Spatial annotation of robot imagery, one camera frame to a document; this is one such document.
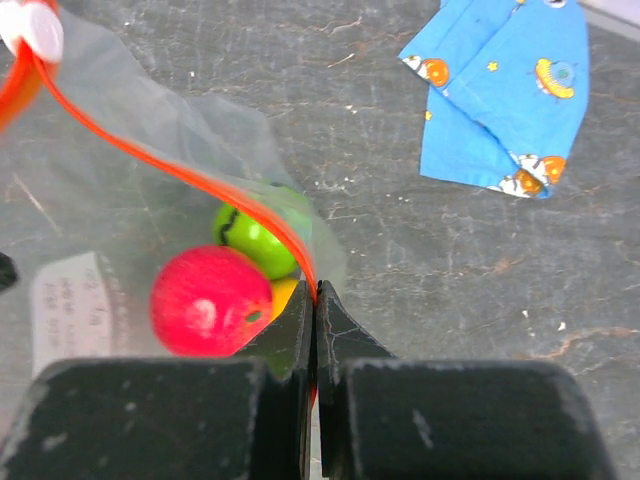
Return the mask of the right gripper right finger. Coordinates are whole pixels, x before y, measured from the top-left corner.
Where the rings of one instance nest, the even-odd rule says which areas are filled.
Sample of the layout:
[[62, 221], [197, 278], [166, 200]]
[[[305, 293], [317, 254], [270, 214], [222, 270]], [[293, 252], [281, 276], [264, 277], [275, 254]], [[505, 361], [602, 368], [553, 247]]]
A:
[[340, 368], [351, 359], [392, 358], [394, 354], [347, 312], [328, 280], [318, 286], [314, 325], [322, 476], [338, 479], [340, 435], [349, 431], [342, 413], [345, 402], [338, 396]]

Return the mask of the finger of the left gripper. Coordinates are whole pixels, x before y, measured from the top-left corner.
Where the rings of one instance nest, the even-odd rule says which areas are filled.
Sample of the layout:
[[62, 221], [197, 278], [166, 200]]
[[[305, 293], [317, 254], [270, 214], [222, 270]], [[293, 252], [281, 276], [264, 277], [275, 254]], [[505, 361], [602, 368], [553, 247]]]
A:
[[0, 253], [0, 292], [4, 292], [19, 281], [19, 273], [14, 261], [6, 254]]

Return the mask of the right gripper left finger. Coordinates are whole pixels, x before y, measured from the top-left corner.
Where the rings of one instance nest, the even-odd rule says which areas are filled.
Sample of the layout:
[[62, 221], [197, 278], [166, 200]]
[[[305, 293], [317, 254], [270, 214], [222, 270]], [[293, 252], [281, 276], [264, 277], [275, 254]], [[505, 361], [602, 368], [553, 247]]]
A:
[[307, 479], [313, 405], [313, 301], [305, 281], [296, 281], [282, 314], [240, 357], [268, 368], [259, 395], [251, 479]]

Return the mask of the yellow lemon toy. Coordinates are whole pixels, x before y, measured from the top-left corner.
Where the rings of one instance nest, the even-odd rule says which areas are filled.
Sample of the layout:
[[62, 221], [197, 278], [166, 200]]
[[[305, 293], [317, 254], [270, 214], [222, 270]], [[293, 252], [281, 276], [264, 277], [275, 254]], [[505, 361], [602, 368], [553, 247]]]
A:
[[298, 280], [292, 277], [285, 277], [271, 283], [272, 321], [275, 321], [283, 313], [297, 285]]

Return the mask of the red apple toy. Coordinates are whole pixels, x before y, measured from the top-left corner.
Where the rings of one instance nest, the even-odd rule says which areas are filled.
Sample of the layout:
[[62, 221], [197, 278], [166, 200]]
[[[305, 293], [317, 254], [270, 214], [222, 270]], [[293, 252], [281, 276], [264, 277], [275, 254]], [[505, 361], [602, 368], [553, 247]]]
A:
[[269, 280], [245, 255], [205, 245], [169, 260], [150, 290], [158, 340], [176, 355], [227, 357], [272, 320]]

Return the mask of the green watermelon toy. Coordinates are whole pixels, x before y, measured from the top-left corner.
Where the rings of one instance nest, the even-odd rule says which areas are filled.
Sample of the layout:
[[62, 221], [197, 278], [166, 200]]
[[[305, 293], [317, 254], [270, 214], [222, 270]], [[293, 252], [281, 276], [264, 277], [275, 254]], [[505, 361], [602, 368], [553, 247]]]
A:
[[[272, 205], [273, 211], [284, 218], [306, 242], [312, 233], [311, 206], [298, 191], [281, 182], [271, 182], [278, 190], [289, 191], [286, 205]], [[288, 248], [267, 228], [249, 215], [227, 203], [217, 211], [212, 235], [218, 245], [230, 246], [249, 257], [269, 280], [292, 275], [298, 263]]]

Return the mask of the clear zip top bag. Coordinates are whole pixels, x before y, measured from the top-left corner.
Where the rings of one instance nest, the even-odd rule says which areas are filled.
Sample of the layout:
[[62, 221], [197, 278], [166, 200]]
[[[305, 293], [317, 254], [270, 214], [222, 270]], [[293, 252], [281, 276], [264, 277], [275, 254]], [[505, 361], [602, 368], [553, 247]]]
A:
[[345, 257], [282, 162], [266, 117], [152, 80], [112, 31], [54, 1], [1, 5], [1, 412], [73, 358], [166, 354], [149, 293], [245, 202], [342, 283]]

